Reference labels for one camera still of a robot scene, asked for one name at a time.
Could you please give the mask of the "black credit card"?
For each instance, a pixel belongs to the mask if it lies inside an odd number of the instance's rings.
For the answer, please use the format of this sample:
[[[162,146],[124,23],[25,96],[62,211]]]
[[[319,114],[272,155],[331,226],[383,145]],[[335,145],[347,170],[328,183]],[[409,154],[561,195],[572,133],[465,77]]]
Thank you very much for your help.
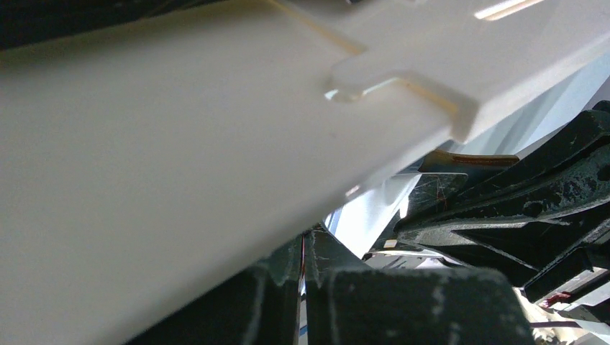
[[[429,209],[432,209],[432,213],[446,209],[447,199],[462,190],[467,181],[466,173],[426,172],[420,174],[413,190],[399,202],[398,210],[394,212],[393,217],[369,252],[421,252],[421,248],[397,240],[394,231],[396,224],[402,219],[410,219],[421,212],[426,213]]]

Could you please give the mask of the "brown leather card holder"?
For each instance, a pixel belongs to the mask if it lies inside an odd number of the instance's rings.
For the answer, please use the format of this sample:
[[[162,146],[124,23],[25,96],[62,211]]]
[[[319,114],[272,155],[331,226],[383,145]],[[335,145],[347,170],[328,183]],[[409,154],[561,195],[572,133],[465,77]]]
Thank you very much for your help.
[[[436,149],[331,212],[323,223],[353,254],[363,257],[398,210],[399,202],[413,190],[420,174],[466,173],[468,181],[461,192],[518,161],[516,155],[464,155]]]

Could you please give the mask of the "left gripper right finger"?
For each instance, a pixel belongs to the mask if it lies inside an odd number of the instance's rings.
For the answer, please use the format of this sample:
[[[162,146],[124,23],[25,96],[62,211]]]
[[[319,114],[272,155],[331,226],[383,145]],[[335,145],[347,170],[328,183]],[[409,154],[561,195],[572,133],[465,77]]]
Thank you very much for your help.
[[[304,235],[310,344],[533,344],[508,280],[476,268],[372,268],[326,229]]]

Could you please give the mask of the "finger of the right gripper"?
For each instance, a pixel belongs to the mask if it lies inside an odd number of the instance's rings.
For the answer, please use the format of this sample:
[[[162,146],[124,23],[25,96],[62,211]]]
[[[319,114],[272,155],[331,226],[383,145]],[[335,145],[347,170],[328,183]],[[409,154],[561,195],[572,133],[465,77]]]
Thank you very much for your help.
[[[514,228],[609,202],[609,102],[582,111],[508,170],[452,197],[439,213],[399,229]]]
[[[532,301],[571,293],[567,283],[609,272],[609,205],[516,228],[399,225],[400,242],[465,266],[497,270]]]

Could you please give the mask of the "white plastic tray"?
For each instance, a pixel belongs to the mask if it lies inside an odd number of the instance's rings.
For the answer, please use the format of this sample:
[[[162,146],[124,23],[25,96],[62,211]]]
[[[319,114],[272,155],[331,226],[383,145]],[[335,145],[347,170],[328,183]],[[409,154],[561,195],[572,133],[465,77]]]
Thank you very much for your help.
[[[127,341],[608,51],[607,1],[3,1],[1,342]]]

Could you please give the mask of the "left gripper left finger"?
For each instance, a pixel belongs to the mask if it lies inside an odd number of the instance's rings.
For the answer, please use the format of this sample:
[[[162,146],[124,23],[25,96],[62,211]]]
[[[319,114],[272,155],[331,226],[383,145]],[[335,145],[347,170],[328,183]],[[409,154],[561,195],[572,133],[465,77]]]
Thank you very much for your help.
[[[229,278],[130,344],[296,344],[302,237]]]

